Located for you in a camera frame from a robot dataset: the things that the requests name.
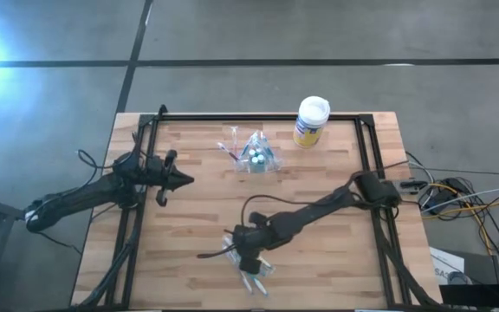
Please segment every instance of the black metal frame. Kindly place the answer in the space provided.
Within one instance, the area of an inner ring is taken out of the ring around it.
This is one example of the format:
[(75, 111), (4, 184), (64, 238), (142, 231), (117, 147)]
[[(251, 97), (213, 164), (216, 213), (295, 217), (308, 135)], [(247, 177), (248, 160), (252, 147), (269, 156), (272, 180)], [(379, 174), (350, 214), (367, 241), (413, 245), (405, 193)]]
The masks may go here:
[[(142, 114), (140, 116), (140, 121), (139, 125), (143, 123), (147, 123), (147, 119), (151, 119), (152, 123), (152, 130), (150, 133), (150, 139), (148, 143), (148, 148), (147, 152), (148, 155), (153, 155), (153, 148), (155, 147), (155, 142), (157, 138), (157, 133), (158, 133), (158, 125), (160, 121), (197, 121), (197, 120), (207, 120), (207, 121), (245, 121), (245, 120), (255, 120), (255, 121), (280, 121), (280, 120), (292, 120), (295, 121), (297, 114), (166, 114), (167, 110), (165, 106), (162, 106), (161, 109), (159, 110), (159, 113), (156, 115), (144, 115)], [(363, 131), (363, 127), (366, 127), (369, 134), (370, 134), (370, 140), (371, 140), (371, 145), (373, 148), (373, 157), (374, 157), (374, 165), (377, 168), (382, 167), (382, 158), (380, 154), (380, 146), (379, 146), (379, 140), (376, 134), (376, 128), (374, 125), (374, 119), (371, 114), (333, 114), (330, 116), (329, 120), (344, 120), (344, 121), (351, 121), (355, 125), (355, 132), (357, 136), (357, 141), (358, 141), (358, 147), (360, 149), (360, 159), (361, 159), (361, 164), (363, 167), (363, 170), (371, 170), (371, 165), (369, 164), (369, 159), (367, 155), (367, 149), (366, 149), (366, 141), (365, 141), (365, 135)], [(384, 178), (385, 174), (383, 171), (379, 171), (378, 173), (380, 178)], [(134, 271), (135, 271), (135, 265), (136, 265), (136, 256), (138, 252), (138, 242), (139, 242), (139, 236), (141, 235), (141, 225), (142, 225), (142, 219), (144, 217), (144, 209), (145, 205), (141, 205), (138, 210), (136, 211), (136, 218), (134, 220), (134, 227), (133, 227), (133, 232), (134, 231), (139, 231), (138, 237), (136, 237), (136, 243), (134, 245), (134, 248), (132, 249), (129, 258), (128, 258), (128, 264), (126, 267), (126, 279), (125, 279), (125, 284), (123, 287), (123, 294), (120, 300), (120, 303), (115, 303), (114, 302), (114, 292), (116, 289), (116, 278), (113, 280), (113, 282), (108, 285), (107, 288), (107, 293), (106, 293), (106, 298), (104, 301), (104, 305), (98, 306), (95, 308), (95, 310), (122, 310), (122, 309), (129, 309), (129, 304), (130, 304), (130, 297), (132, 294), (132, 286), (133, 286), (133, 276), (134, 276)], [(126, 238), (126, 224), (128, 222), (128, 215), (130, 211), (123, 211), (121, 216), (120, 216), (120, 226), (119, 230), (117, 233), (117, 239), (115, 241), (115, 250), (114, 250), (114, 255), (113, 255), (113, 260), (116, 259), (117, 254), (119, 251), (122, 249), (122, 246), (125, 242)], [(392, 289), (392, 281), (390, 279), (390, 272), (389, 272), (389, 267), (388, 267), (388, 262), (386, 259), (386, 254), (384, 251), (379, 247), (379, 240), (380, 236), (384, 235), (384, 232), (382, 230), (382, 225), (381, 225), (381, 218), (379, 211), (372, 211), (371, 212), (371, 220), (373, 223), (373, 230), (375, 233), (375, 238), (376, 238), (376, 243), (377, 243), (377, 252), (379, 256), (379, 266), (380, 266), (380, 273), (382, 277), (382, 282), (383, 282), (383, 288), (384, 288), (384, 293), (385, 293), (385, 298), (386, 298), (386, 305), (387, 308), (390, 308), (392, 306), (399, 306), (399, 308), (402, 307), (409, 307), (412, 308), (411, 304), (411, 296), (410, 296), (410, 291), (407, 285), (403, 282), (401, 276), (398, 273), (399, 277), (399, 287), (400, 287), (400, 292), (402, 294), (402, 303), (403, 305), (398, 305), (395, 302), (394, 298), (394, 292)], [(386, 211), (386, 222), (388, 225), (388, 230), (389, 230), (389, 241), (391, 243), (391, 246), (393, 249), (396, 250), (396, 254), (398, 257), (401, 259), (401, 249), (399, 246), (399, 240), (398, 240), (398, 235), (396, 231), (396, 224), (394, 222), (394, 216), (392, 214), (392, 211)], [(84, 310), (83, 307), (71, 307), (69, 310)], [(94, 310), (94, 307), (86, 307), (86, 310)]]

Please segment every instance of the white container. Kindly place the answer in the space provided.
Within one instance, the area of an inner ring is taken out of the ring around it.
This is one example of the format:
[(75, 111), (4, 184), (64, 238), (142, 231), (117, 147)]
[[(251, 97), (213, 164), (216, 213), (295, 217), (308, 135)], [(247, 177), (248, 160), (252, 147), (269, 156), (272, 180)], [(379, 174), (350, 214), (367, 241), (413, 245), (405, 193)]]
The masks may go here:
[(330, 105), (327, 100), (319, 96), (304, 99), (295, 122), (294, 142), (306, 148), (317, 144), (329, 115)]

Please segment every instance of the black cable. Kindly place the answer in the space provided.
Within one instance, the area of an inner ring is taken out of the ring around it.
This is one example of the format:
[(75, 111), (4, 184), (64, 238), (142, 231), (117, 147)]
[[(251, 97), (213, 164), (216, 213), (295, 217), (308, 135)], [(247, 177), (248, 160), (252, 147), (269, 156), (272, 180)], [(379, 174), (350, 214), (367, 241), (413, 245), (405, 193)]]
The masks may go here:
[(220, 250), (220, 251), (217, 251), (217, 252), (213, 252), (213, 253), (208, 253), (208, 254), (199, 254), (197, 255), (198, 259), (207, 259), (207, 258), (210, 258), (210, 257), (216, 257), (216, 256), (220, 256), (220, 255), (223, 255), (231, 250), (234, 250), (236, 248), (236, 245), (235, 244), (232, 244), (228, 247), (226, 247), (225, 249), (223, 250)]
[(409, 153), (407, 151), (405, 151), (406, 154), (409, 155), (409, 157), (413, 158), (413, 160), (415, 160), (416, 163), (420, 164), (421, 166), (424, 166), (420, 161), (419, 159), (417, 159), (417, 157), (415, 157), (415, 155), (413, 155), (412, 153)]
[[(459, 206), (459, 208), (464, 208), (466, 206), (466, 204), (464, 203), (464, 201), (458, 201), (458, 202), (456, 202), (456, 204)], [(453, 221), (453, 220), (455, 220), (457, 218), (460, 218), (461, 214), (462, 214), (462, 211), (458, 211), (455, 215), (452, 215), (452, 216), (449, 216), (449, 217), (447, 217), (445, 215), (437, 215), (437, 218), (440, 221), (449, 222), (449, 221)]]
[[(461, 179), (467, 185), (468, 190), (466, 190), (464, 192), (465, 194), (474, 194), (475, 193), (475, 189), (473, 187), (473, 184), (469, 180), (467, 180), (465, 178), (461, 178), (461, 177), (458, 177), (457, 179)], [(480, 237), (481, 241), (484, 242), (484, 238), (483, 238), (483, 229), (484, 229), (486, 231), (486, 237), (489, 240), (488, 242), (486, 242), (488, 249), (494, 251), (499, 257), (499, 226), (498, 226), (496, 220), (494, 219), (494, 217), (492, 216), (490, 209), (489, 209), (498, 200), (499, 200), (499, 197), (495, 198), (494, 200), (492, 200), (491, 202), (489, 202), (486, 205), (482, 199), (480, 199), (478, 196), (475, 196), (475, 197), (471, 198), (471, 202), (460, 201), (459, 202), (460, 207), (464, 207), (468, 204), (471, 206), (485, 205), (484, 208), (482, 208), (478, 211), (471, 211), (471, 214), (466, 215), (466, 216), (460, 216), (460, 214), (461, 214), (461, 211), (460, 211), (458, 214), (451, 216), (450, 218), (443, 218), (443, 216), (438, 216), (438, 218), (442, 221), (452, 221), (452, 220), (455, 220), (457, 218), (473, 218), (474, 216), (477, 216), (480, 220), (480, 224), (478, 227), (478, 233), (477, 233), (478, 236)], [(490, 220), (492, 221), (492, 224), (494, 225), (494, 227), (497, 231), (497, 235), (498, 235), (497, 243), (492, 238), (492, 236), (488, 233), (488, 230), (486, 229), (485, 222), (486, 222), (487, 216), (490, 218)]]
[(242, 205), (242, 210), (240, 212), (240, 217), (241, 217), (240, 222), (241, 222), (242, 226), (244, 226), (243, 214), (246, 211), (246, 207), (248, 206), (248, 203), (255, 198), (270, 198), (270, 199), (274, 199), (276, 201), (280, 201), (280, 202), (283, 202), (285, 204), (291, 204), (291, 205), (325, 205), (325, 204), (316, 204), (315, 202), (296, 202), (296, 201), (278, 198), (276, 196), (265, 195), (265, 194), (253, 195), (253, 196), (250, 196), (248, 199), (246, 199), (246, 201)]
[(402, 203), (419, 205), (419, 202), (412, 201), (412, 200), (402, 200)]
[(52, 238), (51, 236), (49, 236), (48, 234), (46, 233), (42, 233), (42, 232), (34, 232), (35, 234), (39, 234), (39, 235), (42, 235), (43, 237), (47, 238), (48, 240), (52, 241), (53, 243), (55, 244), (58, 244), (58, 245), (61, 245), (63, 247), (67, 247), (67, 248), (71, 248), (71, 249), (74, 249), (76, 251), (76, 253), (80, 256), (82, 256), (82, 253), (78, 250), (78, 248), (76, 248), (76, 246), (74, 245), (71, 245), (71, 244), (65, 244), (63, 242), (60, 242), (54, 238)]
[[(134, 155), (134, 152), (130, 152), (128, 154), (128, 156), (126, 156), (126, 158), (124, 158), (123, 160), (119, 161), (118, 163), (113, 163), (112, 165), (109, 165), (109, 166), (97, 166), (96, 163), (95, 163), (94, 158), (89, 153), (87, 153), (86, 151), (84, 151), (83, 149), (79, 149), (78, 151), (76, 151), (76, 153), (78, 155), (78, 158), (84, 164), (86, 164), (88, 166), (91, 166), (93, 169), (111, 169), (113, 167), (116, 167), (116, 166), (119, 166), (119, 165), (122, 165), (122, 164), (126, 163)], [(84, 155), (89, 158), (89, 160), (90, 160), (89, 162), (84, 159)]]
[(122, 247), (117, 257), (111, 263), (109, 270), (105, 273), (100, 283), (98, 283), (94, 290), (92, 290), (90, 295), (86, 299), (84, 299), (81, 305), (97, 305), (97, 303), (100, 301), (100, 299), (103, 297), (103, 294), (107, 290), (109, 281), (111, 281), (112, 278), (116, 277), (116, 275), (119, 273), (120, 267), (126, 261), (126, 258), (130, 255), (130, 252), (132, 251), (135, 241), (138, 239), (138, 236), (139, 231), (133, 229), (125, 245)]
[[(395, 206), (393, 207), (393, 209), (396, 210), (396, 213), (394, 213), (394, 220), (399, 216), (399, 207), (398, 206)], [(379, 218), (382, 220), (382, 221), (385, 221), (386, 222), (386, 219), (384, 217), (382, 217), (382, 213), (379, 213)]]
[(105, 208), (104, 210), (102, 210), (102, 211), (100, 211), (100, 212), (96, 213), (93, 217), (91, 217), (91, 218), (90, 218), (90, 222), (93, 222), (93, 221), (94, 221), (97, 217), (99, 217), (101, 214), (103, 214), (103, 213), (105, 213), (105, 212), (109, 211), (111, 208), (115, 207), (116, 205), (117, 205), (116, 203), (115, 203), (115, 204), (112, 204), (112, 205), (108, 206), (107, 208)]
[[(435, 181), (435, 183), (437, 183), (437, 184), (444, 184), (442, 181)], [(419, 197), (418, 202), (410, 202), (410, 203), (417, 204), (417, 206), (418, 206), (419, 210), (421, 211), (422, 209), (421, 209), (421, 204), (420, 204), (420, 203), (423, 201), (423, 198), (424, 198), (426, 195), (430, 194), (430, 193), (431, 193), (431, 190), (433, 190), (435, 187), (437, 188), (437, 190), (438, 190), (439, 192), (441, 192), (441, 191), (440, 191), (440, 187), (437, 187), (437, 186), (434, 186), (434, 185), (429, 185), (429, 186), (428, 186), (428, 187), (424, 190), (423, 194), (421, 194), (421, 196)], [(462, 205), (463, 205), (463, 202), (462, 202), (462, 201), (458, 201), (458, 202), (456, 202), (456, 203), (451, 203), (450, 205), (459, 205), (459, 207), (461, 208), (461, 207), (462, 207)], [(441, 221), (452, 221), (452, 220), (455, 220), (455, 219), (457, 219), (457, 218), (461, 218), (461, 217), (460, 217), (461, 213), (462, 213), (462, 212), (460, 211), (460, 212), (458, 212), (456, 215), (453, 215), (453, 216), (450, 216), (450, 217), (437, 216), (437, 218), (438, 218), (439, 220), (441, 220)]]

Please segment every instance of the butcher block tabletop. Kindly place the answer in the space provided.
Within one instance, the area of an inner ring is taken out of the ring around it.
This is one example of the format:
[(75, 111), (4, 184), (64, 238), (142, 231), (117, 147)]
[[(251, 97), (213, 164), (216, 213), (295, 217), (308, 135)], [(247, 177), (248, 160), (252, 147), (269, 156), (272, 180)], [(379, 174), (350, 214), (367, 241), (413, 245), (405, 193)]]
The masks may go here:
[[(405, 160), (396, 114), (372, 114), (385, 166)], [(106, 165), (133, 149), (132, 132), (138, 127), (139, 116), (117, 115)], [(218, 142), (231, 146), (233, 126), (238, 126), (239, 149), (255, 130), (263, 130), (283, 160), (281, 170), (236, 173), (229, 155), (217, 148)], [(291, 243), (263, 252), (262, 256), (276, 267), (271, 276), (260, 278), (269, 297), (256, 287), (251, 296), (227, 257), (196, 258), (198, 253), (221, 249), (224, 229), (232, 230), (239, 224), (240, 210), (247, 197), (269, 194), (295, 201), (315, 201), (362, 169), (352, 121), (329, 121), (319, 143), (310, 149), (294, 143), (294, 126), (293, 121), (274, 120), (159, 122), (155, 153), (164, 158), (169, 149), (175, 149), (178, 169), (194, 177), (195, 182), (170, 192), (166, 207), (155, 201), (158, 189), (149, 189), (131, 309), (386, 307), (369, 211), (352, 207), (337, 211), (306, 226)], [(365, 137), (369, 162), (374, 164), (367, 132)], [(386, 177), (407, 179), (411, 174), (409, 167), (402, 165), (386, 170)], [(96, 207), (94, 214), (107, 206)], [(246, 217), (251, 211), (271, 215), (299, 208), (300, 205), (259, 198), (249, 203)], [(113, 208), (89, 225), (71, 303), (85, 299), (108, 270), (119, 220), (120, 209)], [(417, 206), (401, 205), (396, 225), (405, 265), (428, 294), (440, 302)], [(123, 290), (124, 268), (116, 289), (118, 299)], [(396, 302), (401, 302), (393, 267), (390, 275)]]

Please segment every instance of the yellow cable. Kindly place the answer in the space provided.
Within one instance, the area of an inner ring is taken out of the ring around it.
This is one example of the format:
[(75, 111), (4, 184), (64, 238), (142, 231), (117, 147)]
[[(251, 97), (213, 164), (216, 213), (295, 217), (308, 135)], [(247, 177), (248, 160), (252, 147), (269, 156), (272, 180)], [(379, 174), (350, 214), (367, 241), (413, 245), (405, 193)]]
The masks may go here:
[[(451, 187), (449, 187), (447, 185), (441, 185), (441, 184), (438, 184), (438, 183), (431, 183), (429, 185), (430, 186), (442, 187), (442, 188), (445, 188), (447, 190), (450, 190), (454, 194), (458, 194), (458, 192), (456, 190), (454, 190), (453, 188), (451, 188)], [(486, 232), (486, 228), (484, 227), (484, 224), (481, 222), (481, 219), (477, 216), (476, 211), (475, 211), (476, 209), (486, 208), (486, 207), (488, 207), (488, 205), (471, 207), (471, 205), (468, 202), (465, 202), (465, 205), (467, 206), (467, 208), (461, 208), (461, 209), (454, 209), (454, 210), (450, 210), (450, 211), (444, 211), (444, 212), (439, 213), (438, 215), (449, 214), (449, 213), (452, 213), (452, 212), (455, 212), (455, 211), (471, 211), (471, 214), (475, 217), (475, 220), (478, 223), (478, 226), (480, 226), (481, 232), (483, 233), (483, 236), (484, 236), (483, 242), (484, 242), (484, 246), (486, 247), (486, 251), (489, 253), (489, 255), (492, 256), (492, 249), (490, 248), (489, 237), (488, 237), (488, 234)], [(499, 202), (494, 203), (491, 206), (496, 206), (496, 205), (499, 205)], [(431, 219), (431, 218), (438, 218), (438, 216), (423, 217), (423, 219)]]
[[(490, 207), (497, 207), (497, 206), (499, 206), (499, 202), (495, 202), (494, 204), (490, 205)], [(423, 220), (430, 220), (430, 219), (438, 218), (438, 216), (448, 215), (448, 214), (451, 214), (453, 212), (479, 210), (479, 209), (484, 209), (486, 207), (487, 207), (487, 205), (480, 205), (480, 206), (472, 206), (470, 208), (459, 208), (459, 209), (452, 209), (452, 210), (448, 210), (448, 211), (442, 211), (442, 212), (438, 213), (436, 216), (423, 217)]]
[[(441, 185), (438, 183), (430, 183), (429, 186), (442, 187), (442, 188), (445, 188), (446, 190), (449, 190), (450, 192), (453, 192), (456, 195), (459, 194), (458, 191), (454, 190), (453, 188), (451, 188), (447, 185)], [(467, 206), (467, 208), (469, 208), (469, 209), (471, 208), (471, 205), (469, 205), (468, 202), (465, 202), (465, 205)], [(484, 242), (484, 246), (486, 247), (486, 251), (489, 253), (489, 255), (492, 256), (492, 250), (490, 249), (490, 245), (489, 245), (489, 236), (486, 233), (486, 229), (484, 228), (484, 224), (481, 222), (481, 219), (477, 216), (477, 214), (474, 210), (471, 212), (471, 214), (475, 217), (475, 220), (478, 223), (478, 226), (481, 228), (481, 232), (483, 233), (483, 237), (484, 237), (483, 242)]]

